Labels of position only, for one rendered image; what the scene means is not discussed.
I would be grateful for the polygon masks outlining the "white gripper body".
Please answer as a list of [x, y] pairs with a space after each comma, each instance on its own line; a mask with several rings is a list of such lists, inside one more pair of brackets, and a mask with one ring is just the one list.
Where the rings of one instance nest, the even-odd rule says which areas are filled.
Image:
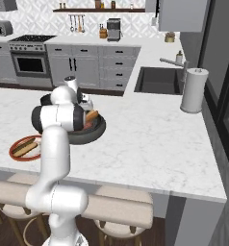
[[84, 111], [92, 111], [93, 110], [93, 103], [90, 99], [82, 100], [80, 106], [83, 108]]

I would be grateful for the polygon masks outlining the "red sausage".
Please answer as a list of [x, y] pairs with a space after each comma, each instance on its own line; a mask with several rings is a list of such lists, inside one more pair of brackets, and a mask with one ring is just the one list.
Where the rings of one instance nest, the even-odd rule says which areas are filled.
[[87, 122], [84, 129], [83, 130], [86, 130], [86, 129], [91, 129], [95, 126], [95, 121], [90, 121], [90, 122]]

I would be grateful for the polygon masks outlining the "dark grey bowl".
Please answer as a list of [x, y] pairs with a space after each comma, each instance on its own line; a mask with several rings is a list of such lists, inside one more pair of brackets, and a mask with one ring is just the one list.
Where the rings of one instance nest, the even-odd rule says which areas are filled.
[[81, 130], [79, 132], [69, 132], [69, 143], [73, 145], [88, 144], [102, 136], [106, 130], [106, 121], [104, 117], [98, 114], [93, 120], [95, 121], [95, 126], [93, 128]]

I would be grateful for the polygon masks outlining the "red plate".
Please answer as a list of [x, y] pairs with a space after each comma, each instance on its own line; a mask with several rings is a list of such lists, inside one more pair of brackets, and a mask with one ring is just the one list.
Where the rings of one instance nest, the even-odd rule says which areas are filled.
[[15, 142], [9, 154], [16, 161], [31, 161], [40, 158], [41, 135], [29, 135]]

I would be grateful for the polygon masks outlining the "grey cupboard run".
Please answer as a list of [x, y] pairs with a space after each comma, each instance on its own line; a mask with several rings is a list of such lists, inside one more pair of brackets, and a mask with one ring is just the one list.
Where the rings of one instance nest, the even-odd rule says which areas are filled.
[[140, 48], [134, 46], [98, 46], [47, 44], [54, 86], [75, 76], [80, 88], [124, 91]]
[[9, 44], [0, 41], [0, 83], [16, 84], [16, 75], [13, 67]]

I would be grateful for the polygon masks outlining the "silver oven with hob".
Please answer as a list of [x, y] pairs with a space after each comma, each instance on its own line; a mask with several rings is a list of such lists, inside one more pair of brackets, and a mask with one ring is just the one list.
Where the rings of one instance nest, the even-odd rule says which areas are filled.
[[51, 88], [45, 41], [48, 35], [24, 35], [9, 41], [16, 78], [21, 86]]

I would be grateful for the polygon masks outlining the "brown knife block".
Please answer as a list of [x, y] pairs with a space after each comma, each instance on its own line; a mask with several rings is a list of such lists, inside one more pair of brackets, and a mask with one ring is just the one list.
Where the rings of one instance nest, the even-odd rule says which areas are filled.
[[108, 36], [107, 30], [103, 27], [102, 24], [100, 24], [100, 28], [99, 28], [99, 37], [100, 37], [100, 38], [106, 38], [107, 36]]

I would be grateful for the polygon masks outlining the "grey coffee machine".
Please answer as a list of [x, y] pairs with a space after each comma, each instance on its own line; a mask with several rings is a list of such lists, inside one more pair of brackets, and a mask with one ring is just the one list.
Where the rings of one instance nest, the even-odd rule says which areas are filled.
[[120, 41], [120, 37], [121, 37], [120, 23], [121, 23], [120, 18], [109, 18], [107, 20], [108, 41]]

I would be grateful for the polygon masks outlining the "dark wooden shelf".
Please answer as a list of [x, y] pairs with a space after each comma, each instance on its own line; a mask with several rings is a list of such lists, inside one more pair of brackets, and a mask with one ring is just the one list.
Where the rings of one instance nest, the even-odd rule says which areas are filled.
[[145, 12], [145, 9], [55, 9], [53, 12]]

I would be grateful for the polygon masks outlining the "silver tap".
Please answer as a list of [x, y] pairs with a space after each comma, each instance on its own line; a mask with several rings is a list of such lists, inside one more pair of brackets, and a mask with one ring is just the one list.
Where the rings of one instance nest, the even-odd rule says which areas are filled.
[[182, 82], [185, 83], [186, 79], [187, 79], [187, 70], [189, 67], [189, 62], [188, 61], [184, 61], [183, 63], [180, 63], [178, 61], [170, 61], [164, 58], [160, 58], [160, 62], [166, 62], [169, 64], [174, 64], [176, 66], [181, 66], [183, 68], [183, 77], [182, 77]]

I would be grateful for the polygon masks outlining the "white paper towel roll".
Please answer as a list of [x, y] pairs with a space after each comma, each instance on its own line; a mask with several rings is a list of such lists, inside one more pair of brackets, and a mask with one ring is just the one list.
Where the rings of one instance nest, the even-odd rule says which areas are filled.
[[187, 113], [199, 113], [202, 110], [204, 88], [209, 71], [203, 68], [189, 68], [183, 89], [180, 109]]

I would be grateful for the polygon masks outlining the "beige stool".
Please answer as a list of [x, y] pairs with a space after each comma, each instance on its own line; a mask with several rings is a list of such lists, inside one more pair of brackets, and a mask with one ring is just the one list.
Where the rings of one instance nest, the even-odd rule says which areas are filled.
[[36, 175], [16, 173], [5, 182], [0, 181], [0, 211], [8, 217], [19, 246], [32, 246], [26, 239], [26, 231], [34, 220], [43, 239], [48, 237], [42, 214], [25, 206], [26, 192], [37, 180]]
[[89, 196], [87, 209], [82, 213], [98, 228], [99, 245], [113, 246], [114, 239], [135, 240], [141, 246], [141, 234], [153, 224], [153, 199], [145, 191], [114, 186], [101, 186]]

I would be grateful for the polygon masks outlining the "grey range hood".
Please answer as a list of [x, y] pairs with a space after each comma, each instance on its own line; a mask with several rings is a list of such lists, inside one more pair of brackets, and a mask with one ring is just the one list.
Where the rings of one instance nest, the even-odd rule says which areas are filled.
[[16, 0], [0, 0], [0, 12], [10, 12], [16, 10]]

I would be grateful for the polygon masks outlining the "rail with hanging tools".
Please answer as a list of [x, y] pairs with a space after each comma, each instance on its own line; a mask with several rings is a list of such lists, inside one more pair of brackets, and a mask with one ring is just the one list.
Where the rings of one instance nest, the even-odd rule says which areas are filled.
[[85, 16], [83, 14], [71, 14], [70, 20], [70, 31], [84, 33], [85, 30]]

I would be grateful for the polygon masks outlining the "dark window frame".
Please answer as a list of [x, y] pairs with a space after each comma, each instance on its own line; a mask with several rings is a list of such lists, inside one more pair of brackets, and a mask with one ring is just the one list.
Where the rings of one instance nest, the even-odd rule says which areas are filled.
[[209, 71], [205, 99], [229, 165], [229, 0], [211, 0], [198, 65]]

